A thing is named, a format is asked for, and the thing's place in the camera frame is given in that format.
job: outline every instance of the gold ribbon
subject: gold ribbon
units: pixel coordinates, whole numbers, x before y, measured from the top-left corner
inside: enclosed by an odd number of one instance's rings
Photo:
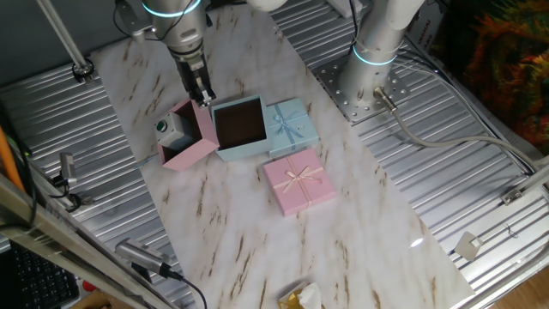
[[[288,163],[290,164],[290,169],[292,169],[292,171],[286,171],[286,175],[288,175],[292,179],[287,180],[287,181],[285,181],[283,183],[280,183],[278,185],[275,185],[273,188],[274,189],[280,189],[281,187],[284,187],[284,190],[282,191],[282,193],[286,193],[286,192],[288,192],[288,190],[290,190],[290,188],[292,187],[293,184],[298,183],[298,185],[301,187],[301,191],[305,194],[305,198],[307,199],[307,208],[309,208],[312,205],[312,199],[311,199],[311,196],[309,195],[309,192],[305,188],[305,185],[303,184],[302,181],[303,180],[313,180],[313,181],[320,181],[322,183],[323,182],[322,179],[313,178],[313,177],[311,177],[311,175],[313,175],[315,173],[318,173],[318,172],[321,172],[324,168],[319,167],[315,170],[310,171],[311,167],[307,166],[303,169],[303,171],[301,171],[301,173],[296,175],[296,173],[294,172],[296,170],[296,168],[293,165],[292,160],[290,159],[290,157],[287,157],[286,159],[288,160]]]

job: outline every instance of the pink gift box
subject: pink gift box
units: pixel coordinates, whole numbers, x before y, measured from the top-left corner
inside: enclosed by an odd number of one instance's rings
[[[266,164],[263,170],[284,216],[337,196],[312,149]]]
[[[208,108],[201,109],[187,99],[170,109],[170,112],[187,119],[192,129],[193,142],[180,152],[158,145],[158,153],[163,167],[181,172],[215,151],[220,143]]]

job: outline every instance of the gray cable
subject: gray cable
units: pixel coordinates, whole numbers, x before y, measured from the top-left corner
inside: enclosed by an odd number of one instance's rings
[[[396,122],[398,122],[398,124],[401,126],[402,130],[404,132],[406,132],[406,134],[408,134],[410,136],[410,138],[419,145],[422,145],[422,146],[425,146],[425,147],[431,147],[431,148],[439,148],[439,147],[453,146],[453,145],[456,145],[456,144],[462,143],[462,142],[472,142],[472,141],[491,142],[491,143],[497,144],[501,147],[504,147],[504,148],[508,149],[510,152],[515,154],[517,157],[519,157],[522,161],[526,162],[526,164],[530,165],[530,167],[535,172],[539,171],[539,168],[537,167],[537,165],[530,158],[528,158],[528,156],[525,155],[521,150],[519,150],[517,147],[512,146],[512,145],[508,144],[507,142],[504,142],[504,141],[502,141],[498,138],[489,137],[489,136],[466,136],[466,137],[460,137],[460,138],[456,138],[456,139],[448,140],[448,141],[443,141],[443,142],[427,142],[427,141],[424,141],[421,138],[415,136],[412,132],[410,132],[410,130],[408,129],[406,124],[404,124],[404,121],[402,121],[401,115],[398,113],[398,111],[393,111],[392,114],[393,114],[393,116],[395,116]]]

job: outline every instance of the marble surface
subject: marble surface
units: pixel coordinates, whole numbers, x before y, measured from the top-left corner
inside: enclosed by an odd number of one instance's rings
[[[285,218],[262,173],[266,154],[225,163],[213,153],[181,173],[153,157],[143,177],[209,307],[277,308],[302,281],[318,283],[326,308],[449,308],[472,295],[270,16],[247,5],[210,16],[205,52],[215,103],[299,97],[339,196]],[[187,96],[167,49],[126,40],[93,60],[137,160],[154,155],[154,120]]]

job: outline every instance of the box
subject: box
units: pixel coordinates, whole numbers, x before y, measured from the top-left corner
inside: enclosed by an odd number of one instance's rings
[[[307,149],[263,167],[276,202],[284,216],[337,196],[334,186],[312,149]]]
[[[212,119],[219,139],[217,154],[234,161],[271,149],[271,132],[266,128],[267,108],[259,95],[212,107]]]
[[[187,99],[170,109],[170,112],[187,119],[192,132],[192,142],[181,151],[158,145],[160,162],[163,167],[174,171],[184,171],[216,150],[220,145],[208,109],[201,109],[194,102]]]
[[[317,130],[300,99],[267,106],[268,129],[271,130],[271,158],[300,151],[318,142]]]

